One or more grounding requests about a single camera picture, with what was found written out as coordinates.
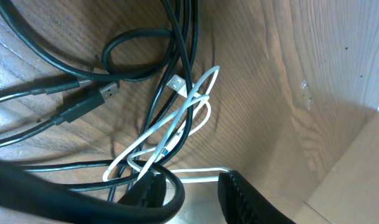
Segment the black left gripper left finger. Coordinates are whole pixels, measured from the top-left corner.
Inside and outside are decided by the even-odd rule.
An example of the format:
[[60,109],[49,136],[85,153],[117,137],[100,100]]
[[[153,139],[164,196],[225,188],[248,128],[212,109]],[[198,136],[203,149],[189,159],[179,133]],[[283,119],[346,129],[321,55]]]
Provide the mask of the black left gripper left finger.
[[159,208],[163,206],[166,190],[166,177],[148,171],[118,203],[141,208]]

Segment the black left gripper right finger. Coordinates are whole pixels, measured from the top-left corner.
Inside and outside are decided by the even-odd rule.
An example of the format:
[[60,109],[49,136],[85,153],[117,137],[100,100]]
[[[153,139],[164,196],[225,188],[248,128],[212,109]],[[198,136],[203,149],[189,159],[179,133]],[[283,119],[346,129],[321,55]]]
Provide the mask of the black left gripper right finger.
[[294,224],[236,170],[219,174],[218,200],[228,224]]

